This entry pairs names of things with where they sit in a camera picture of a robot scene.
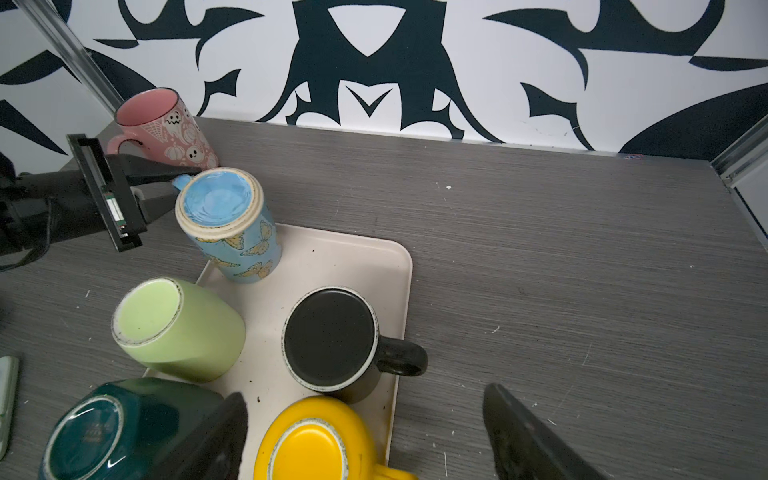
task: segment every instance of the tray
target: tray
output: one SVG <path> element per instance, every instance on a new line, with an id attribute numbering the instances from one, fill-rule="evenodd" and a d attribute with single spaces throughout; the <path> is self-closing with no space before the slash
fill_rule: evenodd
<path id="1" fill-rule="evenodd" d="M 248 437 L 240 480 L 253 478 L 261 440 L 272 421 L 296 400 L 317 395 L 288 373 L 280 336 L 290 309 L 310 290 L 347 286 L 376 311 L 382 335 L 403 338 L 413 262 L 408 250 L 391 240 L 277 224 L 283 257 L 265 279 L 251 284 L 228 281 L 211 263 L 197 284 L 214 291 L 243 317 L 246 340 L 232 368 L 205 387 L 227 396 L 242 392 L 248 405 Z M 153 370 L 145 376 L 175 379 Z M 398 377 L 383 373 L 376 390 L 352 405 L 376 444 L 379 462 L 389 462 Z"/>

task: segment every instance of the table surface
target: table surface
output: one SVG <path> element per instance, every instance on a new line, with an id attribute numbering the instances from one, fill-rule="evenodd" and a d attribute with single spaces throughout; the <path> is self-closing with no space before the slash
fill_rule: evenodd
<path id="1" fill-rule="evenodd" d="M 494 478 L 481 404 L 500 382 L 607 478 L 765 478 L 768 255 L 706 162 L 199 122 L 277 221 L 411 253 L 406 338 L 430 364 L 401 379 L 391 466 Z M 113 309 L 205 264 L 172 214 L 142 240 L 0 275 L 0 354 L 22 361 L 0 478 L 34 478 L 62 414 L 141 375 Z"/>

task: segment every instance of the light green phone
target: light green phone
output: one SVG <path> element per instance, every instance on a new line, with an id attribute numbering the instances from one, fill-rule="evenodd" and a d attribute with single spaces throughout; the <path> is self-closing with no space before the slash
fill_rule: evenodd
<path id="1" fill-rule="evenodd" d="M 17 378 L 18 359 L 12 356 L 0 358 L 0 460 L 5 456 L 5 450 L 8 448 Z"/>

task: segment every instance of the pale green object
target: pale green object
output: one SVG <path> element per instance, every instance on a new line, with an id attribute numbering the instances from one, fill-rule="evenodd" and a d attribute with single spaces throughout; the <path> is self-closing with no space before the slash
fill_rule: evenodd
<path id="1" fill-rule="evenodd" d="M 120 301 L 112 337 L 142 365 L 203 383 L 237 361 L 245 324 L 215 293 L 184 280 L 154 278 Z"/>

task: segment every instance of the black mug handle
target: black mug handle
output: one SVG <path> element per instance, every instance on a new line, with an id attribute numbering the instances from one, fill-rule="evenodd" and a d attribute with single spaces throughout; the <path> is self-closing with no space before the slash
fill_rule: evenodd
<path id="1" fill-rule="evenodd" d="M 374 359 L 380 372 L 401 376 L 419 376 L 427 371 L 427 352 L 407 340 L 379 337 Z"/>

